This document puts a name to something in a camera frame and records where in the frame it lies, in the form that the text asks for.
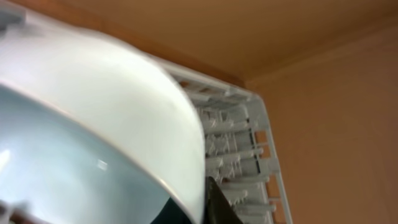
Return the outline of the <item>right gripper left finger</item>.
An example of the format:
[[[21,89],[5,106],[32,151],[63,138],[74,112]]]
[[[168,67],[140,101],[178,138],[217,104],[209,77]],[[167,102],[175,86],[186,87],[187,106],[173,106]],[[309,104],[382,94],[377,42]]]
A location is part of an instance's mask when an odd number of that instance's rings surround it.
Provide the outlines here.
[[[184,211],[169,198],[160,213],[150,224],[192,224]]]

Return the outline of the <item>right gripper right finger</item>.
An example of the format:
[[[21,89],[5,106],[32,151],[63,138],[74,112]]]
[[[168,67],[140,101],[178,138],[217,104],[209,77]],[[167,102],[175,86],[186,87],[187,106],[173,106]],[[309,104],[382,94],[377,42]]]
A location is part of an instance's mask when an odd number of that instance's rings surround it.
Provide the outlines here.
[[[203,222],[204,224],[243,224],[212,177],[206,177],[205,180]]]

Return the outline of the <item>mint green bowl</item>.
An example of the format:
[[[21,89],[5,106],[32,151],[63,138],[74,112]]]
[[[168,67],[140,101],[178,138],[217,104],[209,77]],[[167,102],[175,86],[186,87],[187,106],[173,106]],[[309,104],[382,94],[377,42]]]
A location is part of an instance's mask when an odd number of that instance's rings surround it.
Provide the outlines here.
[[[182,87],[133,46],[1,3],[1,222],[151,223],[205,209]]]

